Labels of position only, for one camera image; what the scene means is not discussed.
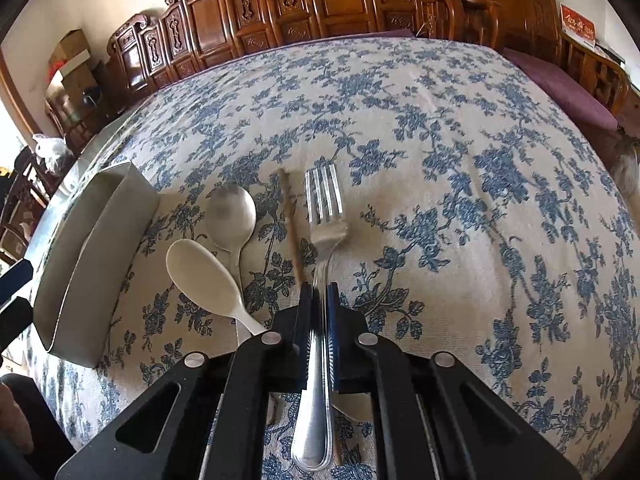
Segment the person's left hand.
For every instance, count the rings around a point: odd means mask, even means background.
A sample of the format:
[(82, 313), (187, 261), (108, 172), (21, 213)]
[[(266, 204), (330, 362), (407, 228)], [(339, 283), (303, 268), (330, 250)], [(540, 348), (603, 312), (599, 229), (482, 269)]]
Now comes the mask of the person's left hand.
[(5, 384), (0, 384), (0, 430), (21, 453), (30, 454), (34, 449), (28, 420)]

